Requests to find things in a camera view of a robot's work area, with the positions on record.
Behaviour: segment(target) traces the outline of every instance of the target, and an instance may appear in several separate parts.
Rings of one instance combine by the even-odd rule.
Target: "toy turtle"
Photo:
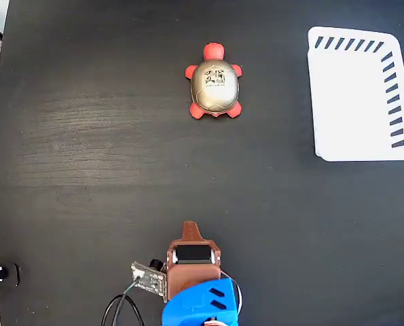
[[[191,115],[200,119],[205,113],[218,117],[227,113],[237,117],[242,111],[238,102],[238,77],[242,69],[223,60],[224,47],[219,43],[209,43],[204,47],[204,61],[185,70],[186,78],[191,80],[189,107]]]

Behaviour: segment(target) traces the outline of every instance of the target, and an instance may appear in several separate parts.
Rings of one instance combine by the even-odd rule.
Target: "circuit board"
[[[135,285],[136,287],[140,287],[148,292],[159,295],[160,297],[163,297],[164,300],[166,300],[167,278],[165,273],[161,273],[153,268],[141,265],[136,261],[131,264],[131,269],[132,279],[139,279],[139,281]]]

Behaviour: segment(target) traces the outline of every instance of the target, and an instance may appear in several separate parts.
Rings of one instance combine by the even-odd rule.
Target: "red turtle leg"
[[[196,68],[197,68],[197,66],[194,66],[194,65],[188,66],[188,67],[186,68],[186,70],[185,70],[185,76],[186,76],[186,78],[191,79],[191,78],[193,77],[193,73],[194,73],[194,71],[196,70]]]
[[[230,117],[238,117],[238,116],[241,114],[241,111],[242,111],[241,104],[240,104],[239,102],[236,102],[235,106],[232,107],[232,108],[227,112],[227,114],[228,114]]]
[[[241,66],[232,65],[232,67],[235,69],[236,75],[237,75],[238,77],[242,76],[242,68],[241,68]]]
[[[195,103],[191,104],[191,107],[189,107],[189,112],[191,113],[194,119],[200,119],[202,115],[204,115],[204,111],[201,108],[199,108]]]

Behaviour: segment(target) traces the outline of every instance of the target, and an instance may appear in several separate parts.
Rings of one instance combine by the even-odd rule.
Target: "cable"
[[[234,280],[234,278],[231,277],[228,273],[226,273],[224,270],[222,270],[221,273],[222,273],[222,275],[224,275],[224,276],[230,278],[230,279],[235,283],[235,286],[236,286],[236,288],[237,288],[237,290],[238,290],[238,314],[240,314],[241,308],[242,308],[242,293],[241,293],[241,288],[240,288],[240,286],[238,285],[238,283]]]
[[[117,326],[117,321],[119,320],[119,315],[120,315],[120,310],[122,309],[123,303],[125,302],[125,296],[131,288],[133,288],[139,281],[139,277],[135,279],[134,282],[132,282],[129,287],[126,288],[126,290],[122,293],[122,297],[120,298],[119,303],[117,304],[117,308],[115,309],[114,312],[114,317],[113,317],[113,326]]]
[[[131,285],[129,285],[129,287],[127,287],[126,290],[122,294],[116,295],[109,302],[107,308],[105,309],[104,315],[102,317],[102,321],[100,322],[100,326],[105,326],[105,321],[107,320],[109,311],[110,311],[111,307],[114,305],[114,303],[117,302],[117,300],[118,300],[118,304],[117,304],[117,308],[116,308],[116,310],[114,312],[114,316],[113,316],[113,325],[117,325],[120,310],[122,309],[123,303],[126,300],[127,302],[129,302],[132,309],[134,310],[135,316],[138,319],[140,326],[145,326],[143,318],[141,317],[140,311],[136,307],[135,302],[128,295],[126,295],[129,292],[129,290],[131,290],[131,288],[133,288],[137,284],[138,281],[139,281],[139,278],[137,278],[134,282],[132,282]]]
[[[116,295],[108,304],[107,309],[105,309],[104,315],[102,317],[102,321],[100,322],[100,326],[105,326],[105,321],[107,321],[107,317],[109,314],[109,311],[113,304],[117,301],[117,299],[120,299],[122,297],[122,294]],[[127,295],[125,295],[125,300],[129,302],[131,305],[132,309],[134,310],[135,316],[139,321],[140,326],[145,326],[145,323],[143,321],[143,318],[141,318],[141,314],[139,309],[136,307],[135,302]]]

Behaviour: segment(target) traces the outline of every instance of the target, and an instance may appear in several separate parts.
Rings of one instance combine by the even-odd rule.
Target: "turtle shell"
[[[238,101],[239,84],[234,68],[224,60],[198,65],[191,79],[193,102],[210,113],[229,111]]]

